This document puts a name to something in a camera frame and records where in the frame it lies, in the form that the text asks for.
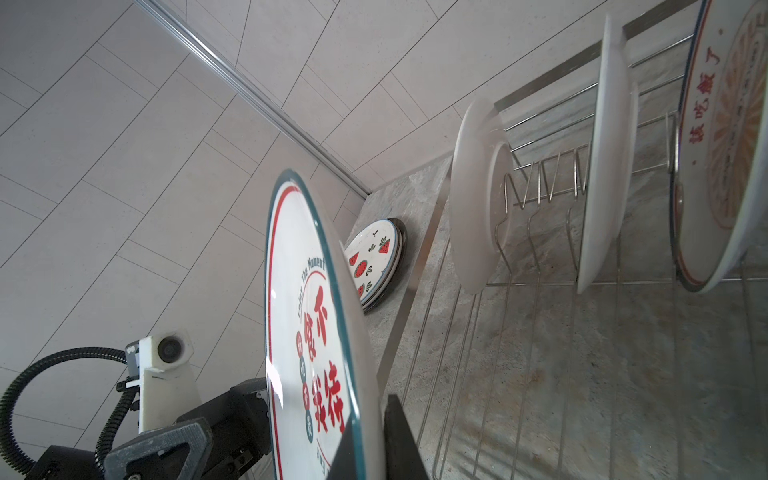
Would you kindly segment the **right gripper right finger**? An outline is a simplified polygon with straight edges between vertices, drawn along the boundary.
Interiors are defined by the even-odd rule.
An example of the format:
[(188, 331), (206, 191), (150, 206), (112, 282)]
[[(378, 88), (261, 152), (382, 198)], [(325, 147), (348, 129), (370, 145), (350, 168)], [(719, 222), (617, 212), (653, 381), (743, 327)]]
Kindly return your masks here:
[(387, 397), (384, 445), (387, 480), (429, 479), (402, 403), (395, 394)]

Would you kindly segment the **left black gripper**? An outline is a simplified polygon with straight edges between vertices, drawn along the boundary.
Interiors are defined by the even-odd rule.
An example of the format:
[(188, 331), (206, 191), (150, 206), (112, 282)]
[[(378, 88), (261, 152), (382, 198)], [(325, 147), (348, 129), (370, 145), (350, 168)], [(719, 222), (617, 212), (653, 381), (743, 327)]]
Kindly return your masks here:
[(104, 460), (105, 479), (238, 479), (272, 452), (267, 379), (245, 380)]

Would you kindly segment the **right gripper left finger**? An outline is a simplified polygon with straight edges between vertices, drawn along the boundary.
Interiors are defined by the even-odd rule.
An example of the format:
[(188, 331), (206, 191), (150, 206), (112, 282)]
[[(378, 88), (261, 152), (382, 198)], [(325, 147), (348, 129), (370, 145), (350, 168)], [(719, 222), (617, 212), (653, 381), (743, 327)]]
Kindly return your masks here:
[(355, 434), (345, 431), (338, 445), (327, 480), (357, 480)]

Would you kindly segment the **white plate fruit pattern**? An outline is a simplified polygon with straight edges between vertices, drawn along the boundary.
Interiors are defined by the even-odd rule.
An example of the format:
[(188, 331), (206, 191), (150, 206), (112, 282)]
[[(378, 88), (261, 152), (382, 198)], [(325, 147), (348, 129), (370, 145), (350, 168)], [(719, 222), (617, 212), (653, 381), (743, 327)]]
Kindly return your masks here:
[(397, 229), (389, 219), (374, 221), (360, 231), (345, 249), (358, 297), (366, 304), (391, 270), (398, 249)]

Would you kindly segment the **dark striped rim plate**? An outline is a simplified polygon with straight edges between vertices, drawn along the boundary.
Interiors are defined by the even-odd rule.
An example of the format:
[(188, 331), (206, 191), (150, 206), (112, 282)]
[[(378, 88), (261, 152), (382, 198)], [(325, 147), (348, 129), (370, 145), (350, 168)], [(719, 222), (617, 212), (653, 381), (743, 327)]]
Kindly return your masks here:
[(403, 255), (402, 255), (402, 258), (401, 258), (401, 260), (400, 260), (400, 264), (399, 264), (399, 266), (398, 266), (398, 268), (397, 268), (397, 271), (396, 271), (396, 273), (395, 273), (395, 275), (394, 275), (394, 278), (393, 278), (392, 282), (391, 282), (391, 283), (390, 283), (390, 285), (389, 285), (389, 288), (386, 290), (386, 292), (384, 293), (384, 295), (381, 297), (380, 301), (379, 301), (379, 302), (378, 302), (378, 303), (377, 303), (377, 304), (376, 304), (376, 305), (375, 305), (373, 308), (375, 308), (375, 307), (376, 307), (378, 304), (380, 304), (380, 303), (381, 303), (381, 302), (382, 302), (382, 301), (383, 301), (383, 300), (386, 298), (386, 296), (387, 296), (387, 295), (388, 295), (388, 294), (389, 294), (389, 293), (390, 293), (390, 292), (391, 292), (391, 291), (394, 289), (394, 283), (395, 283), (396, 277), (399, 275), (399, 270), (400, 270), (400, 267), (401, 267), (401, 265), (402, 265), (402, 263), (403, 263), (403, 259), (404, 259), (405, 255), (406, 255), (406, 253), (407, 253), (408, 233), (407, 233), (407, 228), (406, 228), (406, 225), (405, 225), (405, 232), (406, 232), (406, 234), (407, 234), (407, 242), (405, 243), (405, 249), (404, 249), (404, 253), (403, 253)]

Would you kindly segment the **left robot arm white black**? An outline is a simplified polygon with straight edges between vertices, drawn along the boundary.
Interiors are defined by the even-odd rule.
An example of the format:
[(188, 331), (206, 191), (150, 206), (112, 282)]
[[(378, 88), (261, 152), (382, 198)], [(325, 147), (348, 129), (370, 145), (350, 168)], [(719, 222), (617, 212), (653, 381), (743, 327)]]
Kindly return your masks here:
[(267, 379), (249, 379), (114, 448), (100, 470), (93, 452), (52, 446), (27, 479), (239, 479), (271, 450)]

